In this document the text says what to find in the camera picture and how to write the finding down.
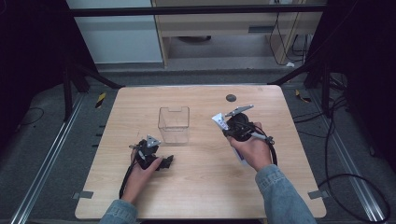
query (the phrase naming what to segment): floor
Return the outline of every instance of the floor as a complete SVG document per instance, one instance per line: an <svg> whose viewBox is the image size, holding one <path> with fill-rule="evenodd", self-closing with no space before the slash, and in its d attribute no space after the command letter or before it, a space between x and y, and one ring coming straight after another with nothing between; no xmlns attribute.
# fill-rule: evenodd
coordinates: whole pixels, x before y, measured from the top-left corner
<svg viewBox="0 0 396 224"><path fill-rule="evenodd" d="M301 48L299 39L295 49ZM290 57L301 59L289 52ZM293 68L276 64L271 50L263 35L252 36L212 36L204 41L202 37L174 38L169 52L169 64L166 68L134 71L106 72L105 77L127 86L138 85L208 85L208 84L264 84L285 76ZM319 112L315 98L319 88L305 90L302 84L304 76L298 76L282 86L290 112L295 121L310 118ZM79 223L74 211L78 200L72 198L75 192L83 190L86 176L100 143L101 133L117 95L116 90L90 79L89 93L80 94L73 90L74 100L82 99L80 112L72 128L64 139L62 147L55 155L50 172L33 198L28 208L28 222L31 223ZM296 97L300 90L311 103ZM100 108L95 108L98 96L106 92L106 99ZM342 96L340 91L332 91L332 98ZM21 127L11 139L10 153L0 163L0 223L8 223L16 213L43 161L49 154L52 143L63 126L64 104L63 88L56 86L39 93L32 102ZM360 126L354 120L354 112L343 105L334 114L336 133L342 139L360 174L370 179L387 197L391 208L396 206L396 175L385 160L370 156L369 146L364 139ZM325 155L329 161L329 173L340 174L348 171L343 153L337 149L336 141L330 138L326 153L326 119L317 118L308 122L296 123L305 153L318 184L325 179ZM367 210L361 205L359 194L355 193L354 180L339 178L332 181L337 198L359 217L367 218ZM373 197L383 211L387 213L381 198ZM332 197L325 198L328 210L326 217L318 223L361 223L336 204ZM391 214L389 223L396 223Z"/></svg>

